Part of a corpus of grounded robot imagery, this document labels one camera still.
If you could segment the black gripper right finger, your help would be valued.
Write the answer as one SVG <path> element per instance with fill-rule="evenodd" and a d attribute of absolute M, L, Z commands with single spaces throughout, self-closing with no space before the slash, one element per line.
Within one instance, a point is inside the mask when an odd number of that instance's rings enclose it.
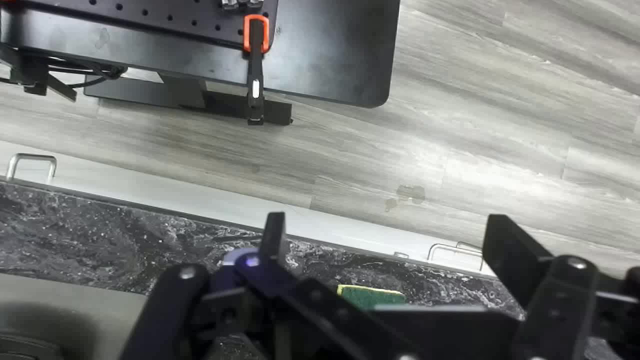
<path fill-rule="evenodd" d="M 487 221 L 482 259 L 527 307 L 551 266 L 553 253 L 505 214 L 490 214 Z"/>

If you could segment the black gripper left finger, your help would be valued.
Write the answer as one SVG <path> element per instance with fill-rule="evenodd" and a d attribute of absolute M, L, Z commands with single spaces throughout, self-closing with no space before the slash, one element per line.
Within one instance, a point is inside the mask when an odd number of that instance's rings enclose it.
<path fill-rule="evenodd" d="M 267 223 L 263 229 L 259 258 L 285 263 L 287 253 L 288 253 L 287 214 L 285 212 L 270 212 L 267 215 Z"/>

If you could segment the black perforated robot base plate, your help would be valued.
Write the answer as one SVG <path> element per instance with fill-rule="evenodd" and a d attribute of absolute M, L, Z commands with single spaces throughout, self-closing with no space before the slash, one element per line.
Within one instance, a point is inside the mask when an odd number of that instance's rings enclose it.
<path fill-rule="evenodd" d="M 242 21 L 270 20 L 263 124 L 275 92 L 375 107 L 389 100 L 400 0 L 3 0 L 0 48 L 29 93 L 246 117 Z"/>

